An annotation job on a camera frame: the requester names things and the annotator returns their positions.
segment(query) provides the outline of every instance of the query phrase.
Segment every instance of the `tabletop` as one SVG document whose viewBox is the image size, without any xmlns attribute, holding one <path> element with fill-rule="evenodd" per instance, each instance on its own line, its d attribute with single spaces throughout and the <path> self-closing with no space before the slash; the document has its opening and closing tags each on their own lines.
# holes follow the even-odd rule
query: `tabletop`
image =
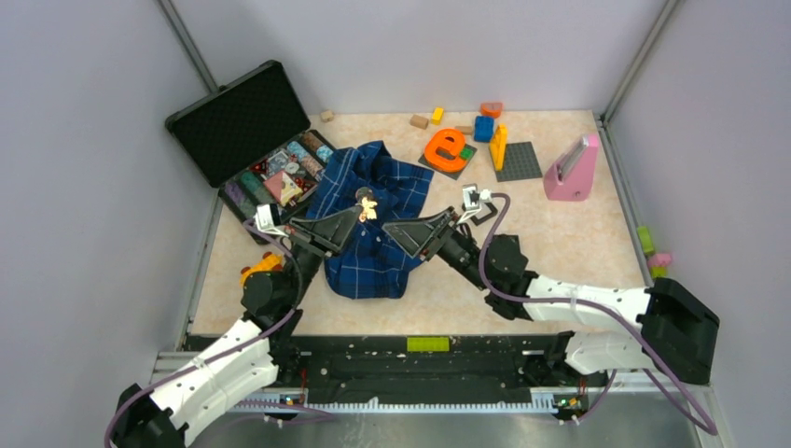
<svg viewBox="0 0 791 448">
<path fill-rule="evenodd" d="M 434 133 L 446 127 L 472 125 L 475 112 L 446 112 L 441 125 L 422 130 L 409 125 L 412 114 L 336 115 L 323 123 L 311 116 L 312 126 L 335 147 L 358 147 L 382 140 L 392 156 L 417 163 Z M 503 112 L 497 119 L 508 129 L 508 143 L 532 142 L 542 172 L 569 150 L 582 134 L 596 133 L 589 110 Z M 498 183 L 487 144 L 468 143 L 479 151 L 459 177 L 435 174 L 423 207 L 430 216 L 449 205 L 460 209 L 462 186 L 501 191 L 512 204 L 498 233 L 517 234 L 527 269 L 557 280 L 599 287 L 644 285 L 623 211 L 606 157 L 596 161 L 593 189 L 584 202 L 549 201 L 541 179 Z M 470 223 L 480 243 L 493 220 Z M 192 334 L 227 331 L 242 314 L 239 271 L 269 250 L 246 234 L 233 214 L 223 208 L 203 279 Z M 570 323 L 508 321 L 495 314 L 479 291 L 439 258 L 409 276 L 401 299 L 353 301 L 335 294 L 324 269 L 313 278 L 301 308 L 304 315 L 295 334 L 504 334 L 552 333 L 578 329 Z"/>
</svg>

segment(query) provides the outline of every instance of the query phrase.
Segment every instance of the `plaid cloth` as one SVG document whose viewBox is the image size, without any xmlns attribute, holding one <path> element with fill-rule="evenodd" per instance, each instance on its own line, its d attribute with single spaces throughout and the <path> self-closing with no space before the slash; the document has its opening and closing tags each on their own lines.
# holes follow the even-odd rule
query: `plaid cloth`
<svg viewBox="0 0 791 448">
<path fill-rule="evenodd" d="M 382 230 L 392 219 L 417 217 L 423 209 L 434 172 L 394 160 L 382 141 L 332 154 L 324 178 L 313 193 L 308 217 L 317 218 L 357 203 L 362 187 L 373 190 L 377 219 L 357 223 L 346 249 L 325 260 L 326 280 L 333 291 L 352 299 L 404 295 L 409 272 L 421 261 L 407 256 Z"/>
</svg>

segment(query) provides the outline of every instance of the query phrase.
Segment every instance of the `gray wall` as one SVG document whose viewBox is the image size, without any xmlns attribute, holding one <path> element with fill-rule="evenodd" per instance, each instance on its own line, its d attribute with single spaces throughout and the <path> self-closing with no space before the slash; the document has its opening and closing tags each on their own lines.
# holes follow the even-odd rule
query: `gray wall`
<svg viewBox="0 0 791 448">
<path fill-rule="evenodd" d="M 615 139 L 671 274 L 722 319 L 715 391 L 741 446 L 788 446 L 791 3 L 687 2 Z"/>
<path fill-rule="evenodd" d="M 0 444 L 100 446 L 186 305 L 213 193 L 162 122 L 205 92 L 150 0 L 2 2 L 0 85 Z"/>
<path fill-rule="evenodd" d="M 604 109 L 663 0 L 175 0 L 215 75 L 267 59 L 311 113 Z"/>
</svg>

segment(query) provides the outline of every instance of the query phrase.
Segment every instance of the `blue block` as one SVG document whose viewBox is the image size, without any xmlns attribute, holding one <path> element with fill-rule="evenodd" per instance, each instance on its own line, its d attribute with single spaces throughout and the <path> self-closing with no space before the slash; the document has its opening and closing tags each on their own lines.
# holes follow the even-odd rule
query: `blue block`
<svg viewBox="0 0 791 448">
<path fill-rule="evenodd" d="M 489 143 L 494 136 L 494 119 L 492 117 L 475 117 L 475 133 L 473 140 Z"/>
</svg>

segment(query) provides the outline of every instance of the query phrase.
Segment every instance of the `case lid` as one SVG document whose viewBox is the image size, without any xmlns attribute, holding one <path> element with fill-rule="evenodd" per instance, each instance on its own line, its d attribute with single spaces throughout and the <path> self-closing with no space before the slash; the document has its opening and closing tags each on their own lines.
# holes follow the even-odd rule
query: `case lid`
<svg viewBox="0 0 791 448">
<path fill-rule="evenodd" d="M 311 121 L 283 65 L 268 61 L 171 115 L 165 127 L 217 188 L 308 130 Z"/>
</svg>

